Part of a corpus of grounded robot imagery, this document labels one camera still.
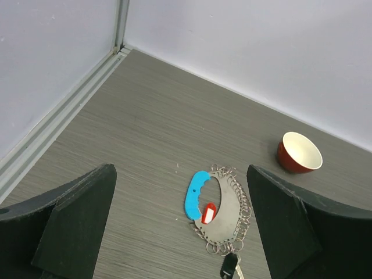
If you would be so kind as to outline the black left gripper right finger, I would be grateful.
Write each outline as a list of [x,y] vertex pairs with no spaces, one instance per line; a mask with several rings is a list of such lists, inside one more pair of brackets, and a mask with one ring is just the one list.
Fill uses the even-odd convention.
[[371,211],[247,171],[271,278],[371,278]]

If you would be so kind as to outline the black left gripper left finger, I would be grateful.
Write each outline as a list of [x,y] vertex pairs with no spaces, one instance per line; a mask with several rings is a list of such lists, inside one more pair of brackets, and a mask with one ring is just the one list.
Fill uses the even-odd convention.
[[103,164],[1,208],[1,278],[92,278],[116,181]]

